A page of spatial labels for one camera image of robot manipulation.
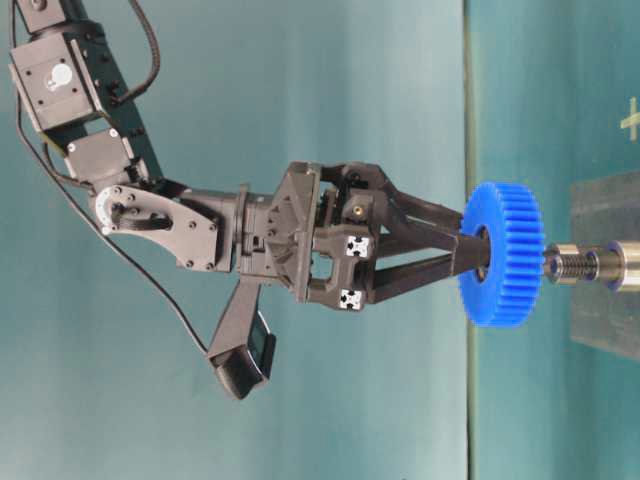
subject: screw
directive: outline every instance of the screw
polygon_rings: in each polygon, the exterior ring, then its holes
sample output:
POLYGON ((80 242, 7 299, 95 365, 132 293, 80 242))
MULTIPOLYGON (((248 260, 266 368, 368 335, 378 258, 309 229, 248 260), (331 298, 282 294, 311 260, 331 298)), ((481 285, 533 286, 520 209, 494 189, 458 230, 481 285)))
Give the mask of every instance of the screw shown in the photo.
POLYGON ((551 258, 551 273, 558 280, 593 280, 598 274, 598 260, 594 255, 557 254, 551 258))

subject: white label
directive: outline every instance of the white label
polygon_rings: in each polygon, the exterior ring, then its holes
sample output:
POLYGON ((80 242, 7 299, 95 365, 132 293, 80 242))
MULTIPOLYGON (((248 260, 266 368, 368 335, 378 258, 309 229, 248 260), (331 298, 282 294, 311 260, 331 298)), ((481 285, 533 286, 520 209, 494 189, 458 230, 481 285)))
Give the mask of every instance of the white label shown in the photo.
POLYGON ((362 308, 362 292, 358 290, 342 290, 340 308, 344 310, 360 310, 362 308))
POLYGON ((73 70, 69 65, 59 63, 51 70, 51 73, 47 76, 45 85, 47 90, 55 92, 58 88, 69 85, 73 80, 73 70))
POLYGON ((367 258, 369 256, 369 238, 349 236, 346 253, 348 257, 367 258))

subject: blue gear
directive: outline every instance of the blue gear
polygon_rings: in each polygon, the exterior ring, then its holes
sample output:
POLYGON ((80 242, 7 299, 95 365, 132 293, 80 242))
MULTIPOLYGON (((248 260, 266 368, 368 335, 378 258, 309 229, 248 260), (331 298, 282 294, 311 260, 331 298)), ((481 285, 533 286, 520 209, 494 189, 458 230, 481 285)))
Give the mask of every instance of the blue gear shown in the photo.
POLYGON ((489 233, 491 261, 483 281, 476 271, 459 277, 467 315, 480 327, 515 327, 536 302, 544 263, 542 215, 524 185, 483 183, 465 209, 462 233, 489 233))

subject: cable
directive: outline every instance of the cable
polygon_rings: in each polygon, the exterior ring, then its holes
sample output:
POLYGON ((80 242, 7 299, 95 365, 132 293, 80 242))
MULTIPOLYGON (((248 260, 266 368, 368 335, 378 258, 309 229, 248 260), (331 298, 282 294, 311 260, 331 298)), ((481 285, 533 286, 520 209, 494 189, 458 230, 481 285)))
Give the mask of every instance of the cable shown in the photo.
MULTIPOLYGON (((9 0, 9 28, 10 28, 10 43, 11 48, 16 47, 16 0, 9 0)), ((180 321, 182 322, 184 328, 187 330, 187 333, 195 343, 198 350, 203 355, 207 354, 207 348, 204 343, 198 337, 195 329, 189 322, 189 319, 184 314, 180 305, 175 301, 175 299, 167 292, 162 285, 142 267, 138 262, 136 262, 132 257, 130 257, 124 250, 122 250, 118 245, 116 245, 110 238, 106 237, 102 234, 100 228, 96 225, 96 223, 89 217, 89 215, 80 207, 78 202, 71 196, 71 194, 67 191, 64 185, 56 178, 55 174, 47 168, 46 162, 42 159, 38 151, 31 144, 29 139, 27 138, 24 129, 22 128, 22 98, 20 96, 20 92, 16 89, 16 130, 18 132, 18 137, 20 141, 24 144, 24 146, 29 150, 33 158, 38 162, 42 170, 45 172, 47 177, 54 183, 56 188, 60 191, 60 193, 64 196, 64 198, 69 203, 71 209, 76 212, 80 218, 93 230, 93 232, 102 240, 113 252, 116 253, 120 258, 129 263, 134 269, 138 271, 144 278, 146 278, 151 285, 153 285, 156 290, 165 298, 165 300, 169 303, 175 314, 178 316, 180 321)))
POLYGON ((151 49, 151 71, 149 72, 149 76, 147 77, 147 79, 140 85, 129 90, 127 93, 121 95, 120 97, 113 97, 112 100, 116 103, 116 105, 121 105, 142 95, 151 86, 153 81, 158 76, 158 73, 160 73, 160 45, 158 44, 158 39, 156 38, 156 34, 153 31, 153 27, 151 26, 149 19, 147 19, 144 10, 142 10, 140 3, 138 3, 138 0, 129 0, 129 3, 131 4, 131 8, 138 17, 140 25, 142 26, 142 29, 147 36, 147 41, 149 42, 149 48, 151 49))
POLYGON ((134 232, 148 232, 150 230, 170 230, 173 222, 169 217, 151 216, 141 220, 120 217, 116 222, 118 228, 133 230, 134 232))

